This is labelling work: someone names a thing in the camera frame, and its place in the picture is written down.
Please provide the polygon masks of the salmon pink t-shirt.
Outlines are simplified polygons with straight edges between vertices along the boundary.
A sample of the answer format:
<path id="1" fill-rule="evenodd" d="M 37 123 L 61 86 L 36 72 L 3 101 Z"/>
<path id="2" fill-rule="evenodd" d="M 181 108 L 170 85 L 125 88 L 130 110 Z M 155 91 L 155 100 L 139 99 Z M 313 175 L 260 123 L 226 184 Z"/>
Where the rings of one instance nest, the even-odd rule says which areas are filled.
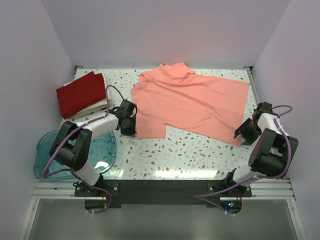
<path id="1" fill-rule="evenodd" d="M 137 139 L 164 138 L 172 126 L 239 147 L 249 92 L 243 81 L 196 74 L 183 62 L 139 75 L 131 90 Z"/>

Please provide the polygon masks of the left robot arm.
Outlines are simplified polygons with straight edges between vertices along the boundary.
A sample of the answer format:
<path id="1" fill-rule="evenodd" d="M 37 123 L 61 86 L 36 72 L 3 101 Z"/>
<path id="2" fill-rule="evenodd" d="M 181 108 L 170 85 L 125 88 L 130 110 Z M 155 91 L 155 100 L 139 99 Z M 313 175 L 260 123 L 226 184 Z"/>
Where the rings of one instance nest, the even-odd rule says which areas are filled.
<path id="1" fill-rule="evenodd" d="M 103 177 L 88 162 L 92 140 L 101 135 L 118 130 L 121 135 L 134 137 L 136 135 L 136 104 L 123 100 L 120 106 L 110 109 L 102 116 L 86 122 L 64 122 L 52 144 L 49 152 L 50 159 L 41 176 L 47 178 L 51 174 L 48 168 L 53 161 L 67 166 L 82 182 L 86 183 L 86 191 L 92 196 L 99 196 L 104 190 L 104 184 L 100 181 Z"/>

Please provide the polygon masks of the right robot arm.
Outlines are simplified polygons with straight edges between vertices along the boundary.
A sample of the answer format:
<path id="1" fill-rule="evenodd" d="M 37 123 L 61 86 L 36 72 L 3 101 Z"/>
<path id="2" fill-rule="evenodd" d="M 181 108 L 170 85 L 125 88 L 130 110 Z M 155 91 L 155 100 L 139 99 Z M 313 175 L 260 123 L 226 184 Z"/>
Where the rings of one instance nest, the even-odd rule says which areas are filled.
<path id="1" fill-rule="evenodd" d="M 281 179 L 286 175 L 297 150 L 299 140 L 290 136 L 283 128 L 280 117 L 292 111 L 277 114 L 268 102 L 261 102 L 235 131 L 234 136 L 244 140 L 249 146 L 257 142 L 250 154 L 248 165 L 233 169 L 221 181 L 223 192 L 230 197 L 245 191 L 251 183 L 260 179 Z"/>

